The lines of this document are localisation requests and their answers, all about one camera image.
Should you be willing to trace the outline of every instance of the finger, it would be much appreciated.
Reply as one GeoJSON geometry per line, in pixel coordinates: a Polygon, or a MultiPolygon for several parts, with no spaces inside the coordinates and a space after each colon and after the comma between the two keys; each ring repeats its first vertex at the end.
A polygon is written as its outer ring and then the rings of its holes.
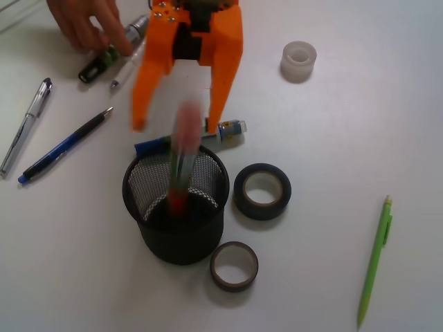
{"type": "Polygon", "coordinates": [[[82,49],[82,45],[80,40],[78,40],[77,35],[75,33],[74,27],[71,22],[63,15],[61,8],[58,6],[58,2],[56,1],[48,1],[49,10],[51,14],[54,16],[55,21],[62,33],[68,38],[71,45],[80,50],[82,49]]]}
{"type": "Polygon", "coordinates": [[[116,4],[116,0],[107,0],[109,9],[112,11],[112,14],[114,14],[114,17],[120,21],[120,12],[118,11],[118,7],[116,4]]]}
{"type": "Polygon", "coordinates": [[[111,9],[106,3],[96,2],[94,5],[94,15],[103,27],[111,43],[123,55],[131,55],[132,45],[125,36],[125,29],[119,20],[113,15],[111,9]]]}
{"type": "Polygon", "coordinates": [[[76,16],[73,23],[77,36],[80,39],[80,43],[82,43],[83,47],[90,50],[102,50],[105,47],[100,39],[98,29],[92,25],[89,18],[76,16]]]}

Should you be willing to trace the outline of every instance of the blue pen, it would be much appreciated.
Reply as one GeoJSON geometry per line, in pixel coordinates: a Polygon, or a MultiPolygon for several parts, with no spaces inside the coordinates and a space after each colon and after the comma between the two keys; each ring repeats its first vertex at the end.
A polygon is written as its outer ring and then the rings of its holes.
{"type": "Polygon", "coordinates": [[[47,153],[42,159],[37,161],[34,165],[29,167],[23,172],[23,175],[19,177],[19,182],[24,185],[31,178],[36,176],[41,171],[45,170],[51,163],[57,160],[64,152],[68,151],[74,145],[81,141],[88,133],[93,131],[102,123],[106,116],[113,110],[113,107],[109,107],[106,111],[98,114],[96,117],[92,118],[86,124],[81,126],[77,131],[70,135],[66,140],[61,142],[58,146],[47,153]]]}

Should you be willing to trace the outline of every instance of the blue pen cap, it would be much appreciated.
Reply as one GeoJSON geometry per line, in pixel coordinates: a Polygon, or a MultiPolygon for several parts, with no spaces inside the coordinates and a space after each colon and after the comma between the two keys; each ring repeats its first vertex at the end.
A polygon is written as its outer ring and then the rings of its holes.
{"type": "Polygon", "coordinates": [[[19,182],[24,185],[25,183],[27,183],[29,181],[28,178],[26,178],[24,175],[19,177],[19,182]]]}

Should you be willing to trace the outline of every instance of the black mesh pencil cup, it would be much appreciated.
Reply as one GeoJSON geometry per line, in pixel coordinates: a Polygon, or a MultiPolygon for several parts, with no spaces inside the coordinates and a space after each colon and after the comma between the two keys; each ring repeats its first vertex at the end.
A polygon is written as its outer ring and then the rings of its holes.
{"type": "Polygon", "coordinates": [[[169,143],[138,156],[123,179],[123,200],[149,249],[164,261],[188,265],[208,256],[222,237],[229,178],[220,159],[200,146],[187,212],[176,218],[165,200],[170,167],[169,143]]]}

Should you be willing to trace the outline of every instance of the ballpoint pen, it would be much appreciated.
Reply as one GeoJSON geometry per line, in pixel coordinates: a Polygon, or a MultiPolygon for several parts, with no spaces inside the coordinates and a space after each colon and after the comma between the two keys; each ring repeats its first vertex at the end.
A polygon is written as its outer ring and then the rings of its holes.
{"type": "Polygon", "coordinates": [[[37,93],[35,94],[34,99],[30,103],[30,106],[25,114],[25,118],[21,122],[19,130],[15,134],[14,140],[8,150],[8,153],[6,154],[6,157],[0,166],[0,176],[2,178],[6,177],[6,174],[14,163],[14,160],[24,143],[26,136],[28,136],[31,127],[35,122],[35,118],[38,118],[42,113],[46,98],[51,92],[52,87],[53,84],[50,78],[46,78],[40,84],[40,87],[37,90],[37,93]]]}
{"type": "Polygon", "coordinates": [[[19,182],[24,185],[26,184],[32,177],[36,176],[41,171],[45,170],[52,162],[56,161],[63,153],[68,151],[74,145],[79,143],[82,138],[84,138],[88,133],[91,133],[95,128],[98,127],[100,123],[102,123],[106,116],[113,110],[113,107],[109,107],[106,111],[98,114],[86,124],[77,129],[72,135],[70,135],[66,140],[61,142],[54,149],[50,150],[47,155],[45,155],[42,159],[37,161],[34,165],[29,167],[26,171],[23,172],[23,175],[19,177],[19,182]]]}
{"type": "Polygon", "coordinates": [[[171,137],[171,176],[168,205],[171,216],[187,210],[189,181],[199,153],[201,112],[195,102],[186,102],[177,113],[177,130],[171,137]]]}
{"type": "Polygon", "coordinates": [[[126,62],[126,64],[120,69],[118,72],[116,78],[112,80],[110,89],[114,90],[117,86],[123,84],[126,82],[128,77],[131,75],[134,68],[136,68],[139,65],[139,62],[141,61],[143,57],[143,53],[145,52],[145,43],[146,39],[143,40],[141,45],[137,48],[134,55],[132,55],[131,59],[126,62]]]}
{"type": "Polygon", "coordinates": [[[379,227],[375,236],[374,246],[372,247],[371,259],[369,261],[368,271],[366,273],[366,280],[361,293],[359,313],[357,315],[357,328],[360,329],[363,320],[365,319],[366,311],[368,310],[369,300],[371,298],[372,287],[374,286],[375,275],[377,273],[377,266],[379,265],[381,248],[388,240],[388,234],[392,216],[390,215],[390,207],[392,206],[392,199],[387,196],[381,211],[379,227]]]}

